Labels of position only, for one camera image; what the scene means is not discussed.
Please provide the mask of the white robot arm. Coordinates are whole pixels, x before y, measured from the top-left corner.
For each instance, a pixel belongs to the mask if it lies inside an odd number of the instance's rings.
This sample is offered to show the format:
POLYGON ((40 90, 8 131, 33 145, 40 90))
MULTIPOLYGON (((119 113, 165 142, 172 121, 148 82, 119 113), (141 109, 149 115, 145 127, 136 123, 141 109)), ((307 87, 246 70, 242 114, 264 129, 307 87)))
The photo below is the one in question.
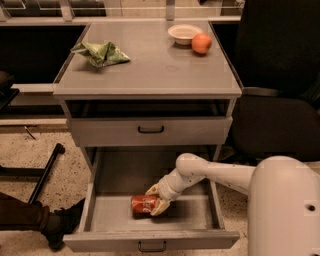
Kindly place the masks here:
POLYGON ((205 178, 248 196, 248 256, 320 256, 320 175, 306 164, 273 156, 245 166, 184 153, 147 191, 158 197, 151 214, 205 178))

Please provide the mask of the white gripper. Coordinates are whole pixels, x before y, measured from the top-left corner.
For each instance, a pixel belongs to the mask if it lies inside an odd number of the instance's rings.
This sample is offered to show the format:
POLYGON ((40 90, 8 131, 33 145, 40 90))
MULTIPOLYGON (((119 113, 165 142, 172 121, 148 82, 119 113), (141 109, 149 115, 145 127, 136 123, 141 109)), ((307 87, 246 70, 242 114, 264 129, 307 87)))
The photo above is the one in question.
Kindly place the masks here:
POLYGON ((160 197, 156 200, 151 215, 162 214, 170 206, 170 201, 175 201, 185 189, 196 183, 196 176, 184 176, 177 169, 162 177, 157 184, 152 185, 146 191, 146 195, 159 195, 160 197))

